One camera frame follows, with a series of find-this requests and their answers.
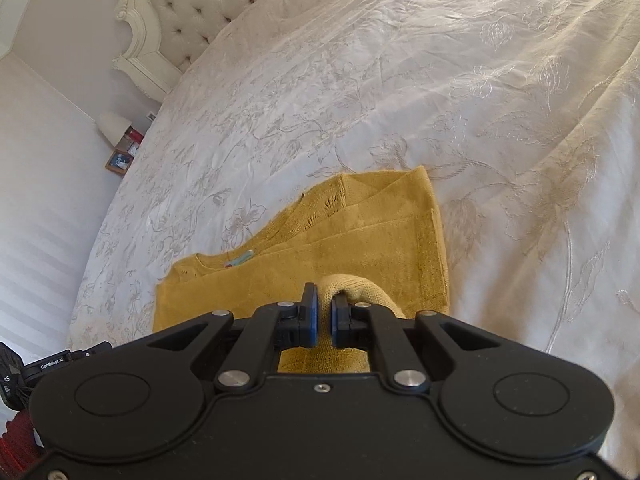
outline ornate white headboard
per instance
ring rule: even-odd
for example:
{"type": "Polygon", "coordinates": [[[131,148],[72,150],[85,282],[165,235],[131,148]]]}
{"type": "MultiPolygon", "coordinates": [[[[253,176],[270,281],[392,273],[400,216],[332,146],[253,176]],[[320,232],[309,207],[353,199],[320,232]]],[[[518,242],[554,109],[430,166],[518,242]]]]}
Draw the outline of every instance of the ornate white headboard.
{"type": "Polygon", "coordinates": [[[162,102],[217,34],[257,0],[119,0],[116,18],[133,31],[113,62],[147,96],[162,102]]]}

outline white bedspread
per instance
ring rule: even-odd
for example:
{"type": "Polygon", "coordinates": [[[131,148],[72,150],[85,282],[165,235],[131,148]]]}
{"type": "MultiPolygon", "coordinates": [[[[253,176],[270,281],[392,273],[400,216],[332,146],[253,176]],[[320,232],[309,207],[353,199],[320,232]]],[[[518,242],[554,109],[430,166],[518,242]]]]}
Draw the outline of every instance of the white bedspread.
{"type": "Polygon", "coordinates": [[[640,0],[260,0],[162,107],[70,341],[146,335],[172,262],[339,171],[424,164],[452,312],[594,370],[640,470],[640,0]]]}

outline picture frame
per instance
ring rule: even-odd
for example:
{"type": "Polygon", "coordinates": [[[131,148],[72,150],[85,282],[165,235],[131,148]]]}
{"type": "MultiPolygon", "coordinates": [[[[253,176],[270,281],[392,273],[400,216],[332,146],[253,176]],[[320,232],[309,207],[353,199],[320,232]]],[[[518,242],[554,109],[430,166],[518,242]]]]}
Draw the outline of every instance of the picture frame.
{"type": "Polygon", "coordinates": [[[133,156],[121,150],[113,150],[105,168],[113,173],[124,175],[133,162],[133,156]]]}
{"type": "Polygon", "coordinates": [[[131,140],[127,134],[124,134],[120,142],[116,144],[115,149],[117,152],[127,153],[132,145],[133,140],[131,140]]]}
{"type": "Polygon", "coordinates": [[[127,148],[127,153],[135,157],[138,154],[139,149],[140,149],[140,145],[137,142],[132,141],[131,145],[127,148]]]}

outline white lamp shade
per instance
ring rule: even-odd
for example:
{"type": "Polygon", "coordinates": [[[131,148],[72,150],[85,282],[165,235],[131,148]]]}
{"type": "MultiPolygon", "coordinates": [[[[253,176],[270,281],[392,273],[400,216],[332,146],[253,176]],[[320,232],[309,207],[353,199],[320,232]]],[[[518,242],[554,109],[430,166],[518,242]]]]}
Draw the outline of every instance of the white lamp shade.
{"type": "Polygon", "coordinates": [[[120,142],[122,136],[131,126],[131,121],[126,120],[124,117],[120,117],[113,112],[104,112],[100,114],[98,120],[95,122],[100,128],[100,131],[104,134],[109,142],[114,146],[120,142]]]}

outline metal screw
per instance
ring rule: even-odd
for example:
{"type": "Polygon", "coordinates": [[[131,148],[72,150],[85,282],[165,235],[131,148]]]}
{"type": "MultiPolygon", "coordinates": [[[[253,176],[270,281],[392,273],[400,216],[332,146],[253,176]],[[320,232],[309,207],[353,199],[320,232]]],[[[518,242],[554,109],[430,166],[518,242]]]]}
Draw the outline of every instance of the metal screw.
{"type": "Polygon", "coordinates": [[[413,388],[424,384],[427,376],[418,370],[400,370],[394,375],[394,381],[401,386],[413,388]]]}
{"type": "Polygon", "coordinates": [[[50,471],[47,480],[69,480],[62,471],[50,471]]]}
{"type": "Polygon", "coordinates": [[[250,378],[251,377],[249,377],[249,374],[247,372],[243,372],[242,370],[227,370],[226,372],[222,372],[218,376],[220,384],[231,386],[233,388],[244,386],[249,382],[250,378]]]}

